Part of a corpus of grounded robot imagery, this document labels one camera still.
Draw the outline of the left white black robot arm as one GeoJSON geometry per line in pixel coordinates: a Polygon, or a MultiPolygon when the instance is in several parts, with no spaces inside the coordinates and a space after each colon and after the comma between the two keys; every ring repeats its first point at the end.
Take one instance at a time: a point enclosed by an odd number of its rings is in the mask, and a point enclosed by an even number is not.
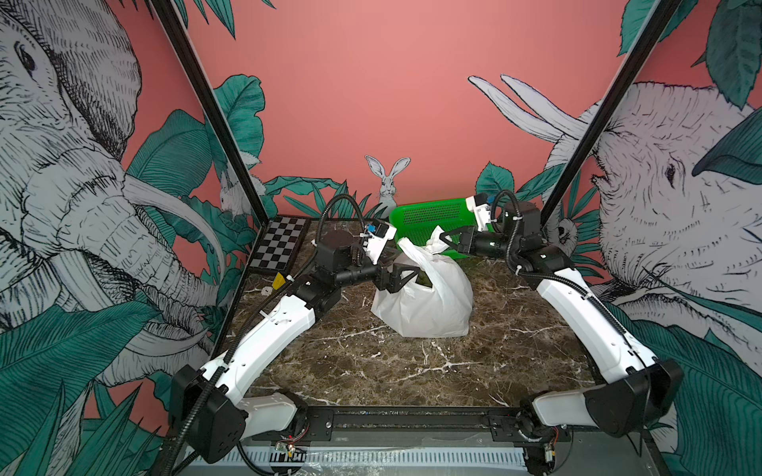
{"type": "Polygon", "coordinates": [[[172,380],[170,423],[176,437],[166,450],[165,475],[176,475],[200,457],[216,463],[251,436],[280,436],[295,445],[311,430],[307,406],[298,397],[276,392],[249,398],[261,373],[297,337],[340,300],[343,289],[371,283],[398,293],[420,272],[410,265],[384,265],[381,256],[397,233],[381,220],[354,236],[331,231],[317,240],[306,267],[269,297],[272,311],[239,335],[228,351],[198,370],[184,367],[172,380]],[[182,457],[186,447],[192,457],[182,457]]]}

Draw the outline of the white plastic bag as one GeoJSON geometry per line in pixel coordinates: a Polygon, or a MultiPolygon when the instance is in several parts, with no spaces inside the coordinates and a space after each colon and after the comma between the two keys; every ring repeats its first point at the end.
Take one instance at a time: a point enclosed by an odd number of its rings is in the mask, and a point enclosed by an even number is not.
{"type": "Polygon", "coordinates": [[[406,338],[466,336],[473,291],[462,267],[448,256],[414,245],[406,237],[398,245],[402,253],[394,263],[419,267],[429,276],[431,286],[410,283],[396,294],[378,291],[371,313],[406,338]]]}

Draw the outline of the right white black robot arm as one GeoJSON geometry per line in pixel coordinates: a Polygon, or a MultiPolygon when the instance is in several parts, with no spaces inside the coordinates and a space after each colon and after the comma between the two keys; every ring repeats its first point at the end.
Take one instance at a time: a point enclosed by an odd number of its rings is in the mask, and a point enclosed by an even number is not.
{"type": "Polygon", "coordinates": [[[604,306],[571,258],[544,238],[537,206],[502,190],[493,200],[471,196],[466,208],[476,223],[436,229],[430,244],[505,262],[563,317],[602,379],[591,388],[533,397],[520,418],[526,438],[558,426],[587,426],[621,438],[666,416],[683,370],[657,357],[604,306]]]}

